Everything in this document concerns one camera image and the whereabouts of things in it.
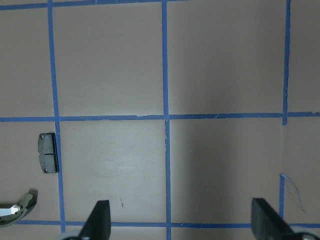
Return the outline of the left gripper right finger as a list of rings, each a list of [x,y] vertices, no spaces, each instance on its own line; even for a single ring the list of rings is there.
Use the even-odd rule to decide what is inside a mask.
[[[295,235],[264,198],[251,200],[251,231],[256,240],[289,240]]]

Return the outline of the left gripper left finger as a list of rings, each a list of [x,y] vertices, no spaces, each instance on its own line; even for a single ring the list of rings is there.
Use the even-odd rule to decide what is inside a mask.
[[[85,222],[80,240],[109,240],[111,236],[111,212],[109,200],[99,200]]]

